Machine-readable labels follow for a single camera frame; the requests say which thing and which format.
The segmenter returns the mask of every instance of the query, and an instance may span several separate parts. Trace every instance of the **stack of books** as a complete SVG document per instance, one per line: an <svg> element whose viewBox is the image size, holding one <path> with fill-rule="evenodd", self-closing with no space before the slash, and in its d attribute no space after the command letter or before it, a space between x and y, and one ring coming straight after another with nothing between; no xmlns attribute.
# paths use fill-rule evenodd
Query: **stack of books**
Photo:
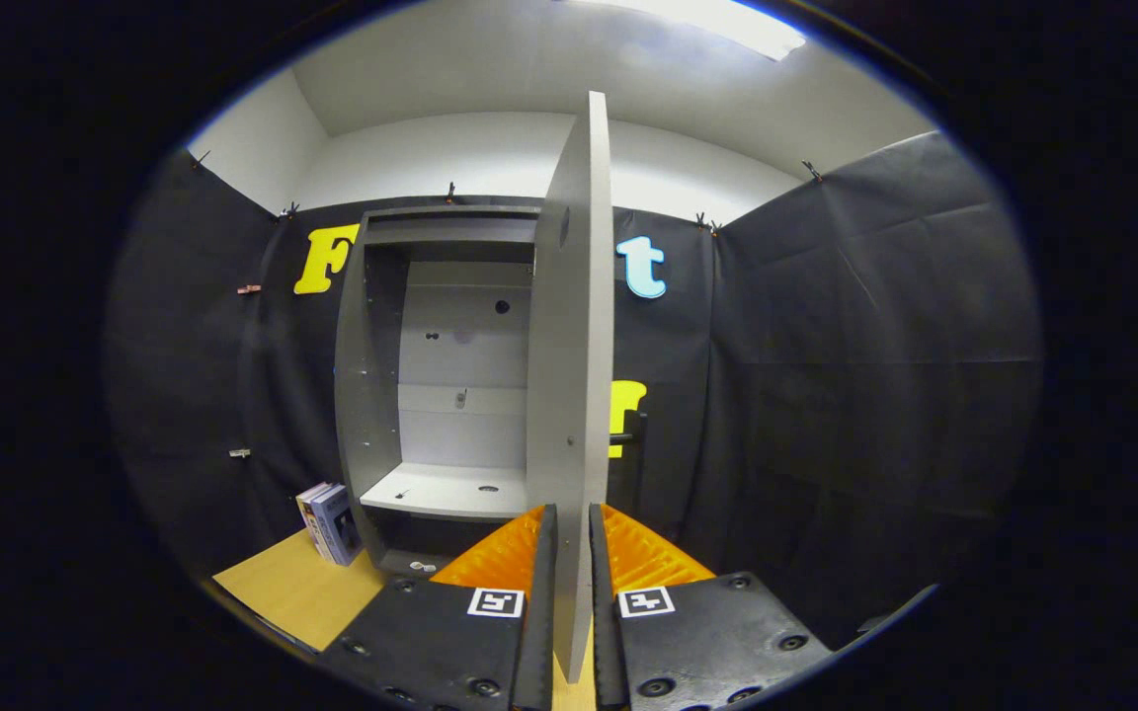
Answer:
<svg viewBox="0 0 1138 711"><path fill-rule="evenodd" d="M362 548L354 526L354 514L348 510L345 485L322 482L297 495L297 509L306 521L306 530L315 548L325 561L348 565Z"/></svg>

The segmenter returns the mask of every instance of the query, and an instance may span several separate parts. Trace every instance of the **yellow letter f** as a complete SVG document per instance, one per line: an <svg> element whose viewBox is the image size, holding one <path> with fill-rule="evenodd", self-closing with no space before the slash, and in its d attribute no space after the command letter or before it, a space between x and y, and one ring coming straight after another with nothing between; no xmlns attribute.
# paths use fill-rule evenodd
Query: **yellow letter f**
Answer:
<svg viewBox="0 0 1138 711"><path fill-rule="evenodd" d="M316 229L308 239L311 239L311 253L306 256L306 268L302 271L302 279L292 287L294 294L328 291L331 287L328 274L338 274L345 268L348 247L357 239L357 225Z"/></svg>

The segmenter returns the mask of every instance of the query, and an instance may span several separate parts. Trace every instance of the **wooden table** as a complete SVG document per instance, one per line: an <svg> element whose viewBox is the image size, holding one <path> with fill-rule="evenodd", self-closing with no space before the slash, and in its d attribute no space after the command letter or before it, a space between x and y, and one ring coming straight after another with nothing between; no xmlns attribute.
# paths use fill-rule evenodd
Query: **wooden table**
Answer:
<svg viewBox="0 0 1138 711"><path fill-rule="evenodd" d="M213 580L271 625L311 647L324 648L376 597L385 586L385 573L371 565L365 551L348 567L324 561L303 529L217 572ZM587 638L587 659L575 685L566 683L559 662L552 664L552 711L595 711L591 653Z"/></svg>

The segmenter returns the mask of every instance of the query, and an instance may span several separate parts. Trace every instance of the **cabinet door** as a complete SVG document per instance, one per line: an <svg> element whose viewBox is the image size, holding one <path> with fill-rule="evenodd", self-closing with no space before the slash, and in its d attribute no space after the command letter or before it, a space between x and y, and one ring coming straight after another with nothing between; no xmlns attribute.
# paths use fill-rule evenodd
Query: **cabinet door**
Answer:
<svg viewBox="0 0 1138 711"><path fill-rule="evenodd" d="M529 304L526 490L555 504L555 625L552 647L577 683L591 625L587 505L609 477L613 378L613 212L604 94L587 94L575 118L535 229Z"/></svg>

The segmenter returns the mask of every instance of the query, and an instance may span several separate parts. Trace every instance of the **white wall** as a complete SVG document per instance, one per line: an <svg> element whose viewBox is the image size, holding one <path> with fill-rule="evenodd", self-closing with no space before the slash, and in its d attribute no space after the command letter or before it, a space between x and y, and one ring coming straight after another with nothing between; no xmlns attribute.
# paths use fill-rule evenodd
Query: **white wall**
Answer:
<svg viewBox="0 0 1138 711"><path fill-rule="evenodd" d="M360 199L445 195L542 198L572 116L446 114L329 139L292 199L302 208ZM753 158L686 135L610 122L613 206L683 220L728 222L800 180ZM238 190L238 182L228 181Z"/></svg>
<svg viewBox="0 0 1138 711"><path fill-rule="evenodd" d="M187 143L205 167L266 210L288 207L328 140L292 69L267 78Z"/></svg>

